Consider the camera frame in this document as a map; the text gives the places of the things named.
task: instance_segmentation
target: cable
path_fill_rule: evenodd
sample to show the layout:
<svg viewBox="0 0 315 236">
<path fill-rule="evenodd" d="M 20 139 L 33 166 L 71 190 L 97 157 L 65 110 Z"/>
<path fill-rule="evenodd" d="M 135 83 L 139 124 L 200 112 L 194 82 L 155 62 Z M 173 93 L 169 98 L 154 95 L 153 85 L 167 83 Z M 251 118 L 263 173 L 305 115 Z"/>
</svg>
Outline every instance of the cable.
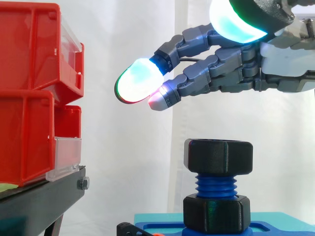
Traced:
<svg viewBox="0 0 315 236">
<path fill-rule="evenodd" d="M 197 59 L 197 58 L 180 58 L 180 61 L 192 61 L 192 62 L 197 62 L 201 59 Z"/>
</svg>

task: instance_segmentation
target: red plastic drawer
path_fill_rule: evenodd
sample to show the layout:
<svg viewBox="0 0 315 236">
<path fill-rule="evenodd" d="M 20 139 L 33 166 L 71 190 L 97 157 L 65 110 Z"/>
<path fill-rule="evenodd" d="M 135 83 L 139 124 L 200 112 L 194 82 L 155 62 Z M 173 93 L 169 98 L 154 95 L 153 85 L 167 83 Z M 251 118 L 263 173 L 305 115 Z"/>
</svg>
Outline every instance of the red plastic drawer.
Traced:
<svg viewBox="0 0 315 236">
<path fill-rule="evenodd" d="M 80 127 L 80 107 L 55 108 L 49 91 L 0 91 L 0 183 L 23 186 L 53 170 L 55 134 L 81 142 Z"/>
<path fill-rule="evenodd" d="M 49 90 L 57 105 L 83 96 L 84 46 L 54 3 L 0 1 L 0 89 Z"/>
</svg>

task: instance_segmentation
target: green led light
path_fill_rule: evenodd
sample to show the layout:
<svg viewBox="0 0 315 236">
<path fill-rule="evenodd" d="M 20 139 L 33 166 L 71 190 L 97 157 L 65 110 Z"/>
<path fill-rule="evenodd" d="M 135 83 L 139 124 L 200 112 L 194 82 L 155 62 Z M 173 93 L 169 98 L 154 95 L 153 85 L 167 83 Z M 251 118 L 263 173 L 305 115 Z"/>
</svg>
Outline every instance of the green led light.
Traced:
<svg viewBox="0 0 315 236">
<path fill-rule="evenodd" d="M 250 43 L 267 35 L 243 21 L 234 11 L 229 0 L 212 1 L 210 21 L 220 35 L 239 43 Z"/>
<path fill-rule="evenodd" d="M 149 59 L 136 60 L 118 79 L 116 92 L 127 103 L 139 102 L 164 82 L 158 67 Z"/>
</svg>

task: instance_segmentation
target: black hexagonal nut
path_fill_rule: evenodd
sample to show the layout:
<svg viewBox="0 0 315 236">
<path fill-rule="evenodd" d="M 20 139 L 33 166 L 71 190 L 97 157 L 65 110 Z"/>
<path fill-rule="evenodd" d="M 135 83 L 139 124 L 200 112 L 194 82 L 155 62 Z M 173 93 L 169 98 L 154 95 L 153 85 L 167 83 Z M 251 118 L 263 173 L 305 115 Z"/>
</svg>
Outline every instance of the black hexagonal nut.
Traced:
<svg viewBox="0 0 315 236">
<path fill-rule="evenodd" d="M 184 164 L 194 173 L 213 176 L 247 175 L 252 172 L 252 144 L 242 141 L 188 139 Z"/>
<path fill-rule="evenodd" d="M 192 194 L 184 199 L 184 224 L 204 234 L 240 234 L 251 223 L 250 200 L 199 198 Z"/>
</svg>

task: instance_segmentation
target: teal platform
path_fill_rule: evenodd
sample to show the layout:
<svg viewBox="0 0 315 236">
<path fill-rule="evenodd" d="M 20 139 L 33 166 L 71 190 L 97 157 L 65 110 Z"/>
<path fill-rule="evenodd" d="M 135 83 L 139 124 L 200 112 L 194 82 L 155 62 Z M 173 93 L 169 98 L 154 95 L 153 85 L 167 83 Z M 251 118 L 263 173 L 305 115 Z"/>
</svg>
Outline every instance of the teal platform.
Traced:
<svg viewBox="0 0 315 236">
<path fill-rule="evenodd" d="M 275 228 L 282 231 L 291 232 L 315 232 L 315 226 L 309 225 L 294 217 L 280 212 L 258 212 L 251 214 L 252 221 L 264 221 Z M 140 222 L 182 222 L 182 213 L 172 214 L 137 214 L 135 215 L 134 223 Z M 182 229 L 147 229 L 146 231 L 155 234 L 172 234 L 180 232 Z M 259 229 L 253 229 L 254 232 L 260 232 Z"/>
</svg>

